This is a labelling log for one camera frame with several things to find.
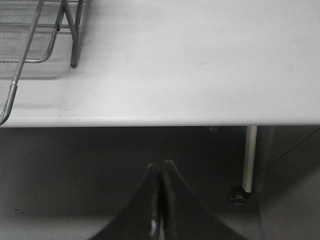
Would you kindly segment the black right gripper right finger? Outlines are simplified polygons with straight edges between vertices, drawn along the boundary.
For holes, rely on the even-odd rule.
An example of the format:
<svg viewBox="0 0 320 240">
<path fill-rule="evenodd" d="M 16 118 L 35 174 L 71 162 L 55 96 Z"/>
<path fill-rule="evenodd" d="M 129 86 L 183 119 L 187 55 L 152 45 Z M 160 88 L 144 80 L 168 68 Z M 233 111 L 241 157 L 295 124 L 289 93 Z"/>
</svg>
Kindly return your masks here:
<svg viewBox="0 0 320 240">
<path fill-rule="evenodd" d="M 165 160 L 160 174 L 166 240 L 244 239 L 206 210 L 185 184 L 173 161 Z"/>
</svg>

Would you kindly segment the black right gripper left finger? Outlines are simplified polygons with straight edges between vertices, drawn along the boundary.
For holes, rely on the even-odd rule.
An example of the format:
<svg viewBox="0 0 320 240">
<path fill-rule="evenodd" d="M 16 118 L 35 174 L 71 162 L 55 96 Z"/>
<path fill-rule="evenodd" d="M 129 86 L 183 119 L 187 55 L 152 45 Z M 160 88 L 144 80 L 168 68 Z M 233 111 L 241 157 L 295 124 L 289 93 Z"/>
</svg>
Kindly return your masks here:
<svg viewBox="0 0 320 240">
<path fill-rule="evenodd" d="M 143 181 L 124 209 L 93 240 L 158 240 L 160 236 L 159 166 L 150 163 Z"/>
</svg>

